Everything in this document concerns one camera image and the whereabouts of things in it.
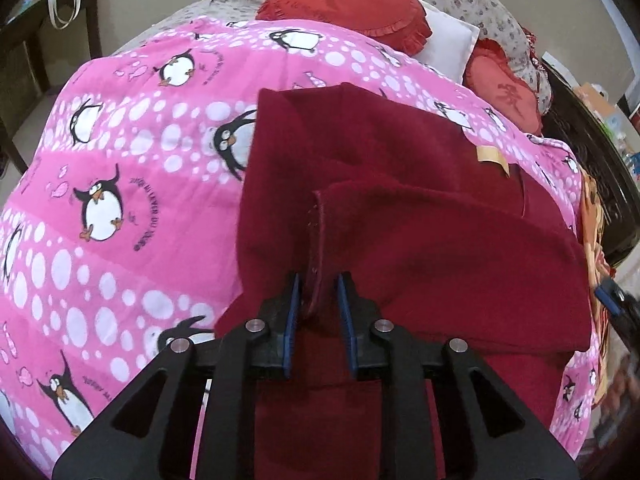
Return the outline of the dark red fleece garment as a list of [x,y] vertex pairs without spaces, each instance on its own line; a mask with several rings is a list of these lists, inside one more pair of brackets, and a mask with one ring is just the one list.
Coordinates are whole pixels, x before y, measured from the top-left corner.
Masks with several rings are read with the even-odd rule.
[[373,479],[381,388],[347,368],[335,280],[426,340],[466,340],[544,424],[590,344],[582,245],[520,168],[480,162],[442,116],[340,84],[262,90],[242,189],[228,332],[304,278],[292,376],[257,393],[261,479]]

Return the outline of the orange patterned blanket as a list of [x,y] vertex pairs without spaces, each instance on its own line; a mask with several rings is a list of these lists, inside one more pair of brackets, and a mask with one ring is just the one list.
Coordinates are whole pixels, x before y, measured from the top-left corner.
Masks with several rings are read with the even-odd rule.
[[605,218],[596,179],[591,177],[585,169],[581,169],[580,173],[582,174],[582,194],[580,194],[579,226],[582,233],[582,247],[587,261],[590,306],[598,344],[596,393],[593,400],[593,405],[597,406],[604,398],[606,387],[608,386],[606,358],[608,357],[610,315],[602,302],[597,300],[594,293],[602,281],[605,278],[612,278],[615,272],[606,261],[601,244]]

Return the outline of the pink penguin print blanket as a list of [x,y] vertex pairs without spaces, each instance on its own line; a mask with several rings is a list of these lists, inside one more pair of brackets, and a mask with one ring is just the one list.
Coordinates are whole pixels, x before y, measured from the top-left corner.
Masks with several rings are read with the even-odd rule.
[[[566,144],[358,32],[199,18],[91,61],[1,213],[1,416],[40,471],[166,344],[225,334],[259,93],[340,84],[453,122],[480,162],[541,184],[582,245],[582,174]],[[544,425],[570,456],[588,432],[597,348],[591,314]]]

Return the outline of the small red heart pillow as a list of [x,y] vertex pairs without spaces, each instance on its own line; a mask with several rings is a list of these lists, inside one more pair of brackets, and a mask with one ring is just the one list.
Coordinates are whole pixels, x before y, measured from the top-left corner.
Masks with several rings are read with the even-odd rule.
[[512,72],[497,41],[477,41],[465,67],[463,84],[521,131],[541,135],[537,96]]

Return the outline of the white square pillow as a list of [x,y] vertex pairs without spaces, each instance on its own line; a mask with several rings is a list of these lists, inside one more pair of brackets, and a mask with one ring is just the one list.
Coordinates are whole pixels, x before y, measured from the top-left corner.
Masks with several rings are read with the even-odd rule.
[[426,21],[432,34],[426,40],[423,49],[413,55],[413,58],[461,84],[480,30],[444,11],[439,11],[423,0],[419,2],[425,10]]

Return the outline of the large red heart pillow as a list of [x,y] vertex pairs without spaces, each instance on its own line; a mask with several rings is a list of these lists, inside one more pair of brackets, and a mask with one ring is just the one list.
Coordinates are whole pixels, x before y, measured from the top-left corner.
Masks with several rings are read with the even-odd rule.
[[408,55],[420,53],[432,36],[419,0],[265,0],[257,17],[329,23]]

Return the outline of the dark wooden desk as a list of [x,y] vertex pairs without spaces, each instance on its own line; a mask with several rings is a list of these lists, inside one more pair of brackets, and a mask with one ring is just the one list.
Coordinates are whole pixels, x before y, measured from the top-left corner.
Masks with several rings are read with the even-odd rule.
[[50,80],[38,39],[38,32],[45,21],[53,27],[62,26],[58,18],[58,5],[68,6],[73,10],[71,23],[79,14],[85,14],[87,41],[90,58],[103,55],[100,36],[98,0],[36,0],[26,8],[19,10],[15,16],[6,18],[1,24],[1,59],[21,48],[28,67],[29,78],[38,91],[38,96],[51,89]]

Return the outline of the dark wooden bed frame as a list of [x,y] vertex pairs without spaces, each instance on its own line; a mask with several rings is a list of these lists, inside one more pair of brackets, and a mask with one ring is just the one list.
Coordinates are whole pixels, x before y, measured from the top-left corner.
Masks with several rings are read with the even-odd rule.
[[552,90],[550,110],[542,116],[542,133],[568,144],[582,168],[596,180],[604,210],[602,246],[608,263],[619,266],[639,241],[637,185],[604,125],[551,65],[541,65]]

